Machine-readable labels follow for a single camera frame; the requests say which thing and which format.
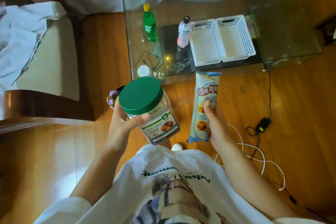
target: white plastic bottle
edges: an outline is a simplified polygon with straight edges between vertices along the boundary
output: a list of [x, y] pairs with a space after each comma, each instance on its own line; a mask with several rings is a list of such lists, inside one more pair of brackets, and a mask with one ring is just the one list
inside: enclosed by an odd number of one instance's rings
[[178, 27], [178, 39], [177, 39], [177, 45], [181, 48], [184, 48], [189, 43], [189, 36], [190, 36], [190, 17], [186, 16], [184, 17], [183, 21], [180, 22], [180, 25]]

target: perforated storage basket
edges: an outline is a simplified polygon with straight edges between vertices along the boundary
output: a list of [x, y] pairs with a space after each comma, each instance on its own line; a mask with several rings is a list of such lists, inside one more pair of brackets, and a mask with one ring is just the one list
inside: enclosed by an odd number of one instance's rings
[[195, 66], [221, 62], [225, 49], [215, 19], [191, 22], [190, 46]]
[[256, 54], [243, 15], [217, 18], [226, 61], [247, 59]]
[[256, 54], [243, 15], [191, 22], [190, 45], [195, 66]]

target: black bottle cap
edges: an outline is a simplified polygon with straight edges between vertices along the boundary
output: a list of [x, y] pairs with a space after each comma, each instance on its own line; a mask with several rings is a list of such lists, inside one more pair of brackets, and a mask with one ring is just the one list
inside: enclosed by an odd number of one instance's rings
[[190, 17], [189, 16], [185, 16], [184, 18], [183, 18], [183, 23], [184, 24], [188, 24], [190, 22]]

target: green jar lid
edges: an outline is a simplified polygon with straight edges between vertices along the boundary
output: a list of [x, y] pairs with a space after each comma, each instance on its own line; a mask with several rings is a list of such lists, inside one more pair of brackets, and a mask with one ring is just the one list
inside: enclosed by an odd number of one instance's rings
[[119, 103], [131, 115], [153, 110], [161, 101], [163, 89], [153, 77], [140, 77], [128, 83], [119, 95]]

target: white sneaker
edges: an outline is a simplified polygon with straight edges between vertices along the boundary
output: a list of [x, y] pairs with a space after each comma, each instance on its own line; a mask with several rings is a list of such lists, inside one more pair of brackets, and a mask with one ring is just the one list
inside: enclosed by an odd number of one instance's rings
[[171, 147], [171, 150], [172, 151], [183, 151], [183, 147], [179, 143], [176, 143], [173, 145], [173, 147]]

